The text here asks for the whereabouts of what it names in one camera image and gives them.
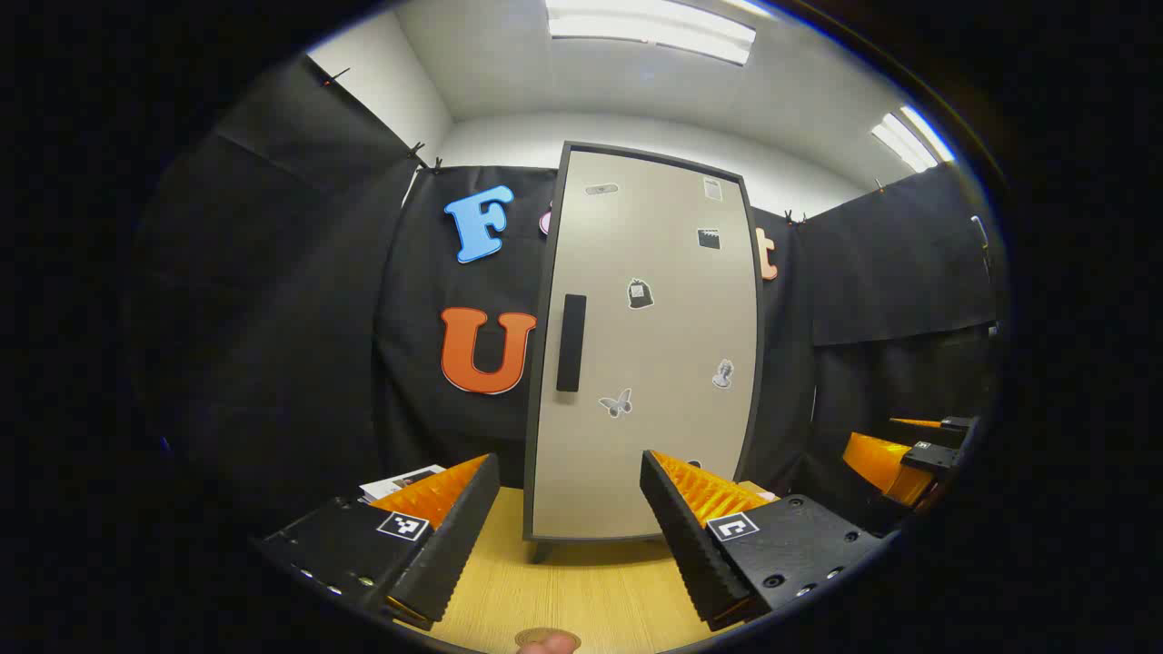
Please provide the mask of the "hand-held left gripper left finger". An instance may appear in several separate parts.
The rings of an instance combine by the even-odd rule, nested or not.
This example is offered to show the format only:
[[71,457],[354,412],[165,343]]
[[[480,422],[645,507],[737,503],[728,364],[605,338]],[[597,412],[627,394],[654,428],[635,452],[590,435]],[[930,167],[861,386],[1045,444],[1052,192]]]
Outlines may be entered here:
[[381,500],[324,502],[262,536],[277,569],[333,604],[386,626],[443,619],[500,488],[494,452]]

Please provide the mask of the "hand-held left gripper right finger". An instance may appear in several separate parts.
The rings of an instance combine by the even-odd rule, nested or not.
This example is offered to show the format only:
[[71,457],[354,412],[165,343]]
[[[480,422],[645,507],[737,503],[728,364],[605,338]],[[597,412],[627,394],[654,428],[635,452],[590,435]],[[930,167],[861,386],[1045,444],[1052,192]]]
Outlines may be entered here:
[[640,488],[709,630],[785,620],[884,550],[807,496],[768,502],[663,452],[643,452]]

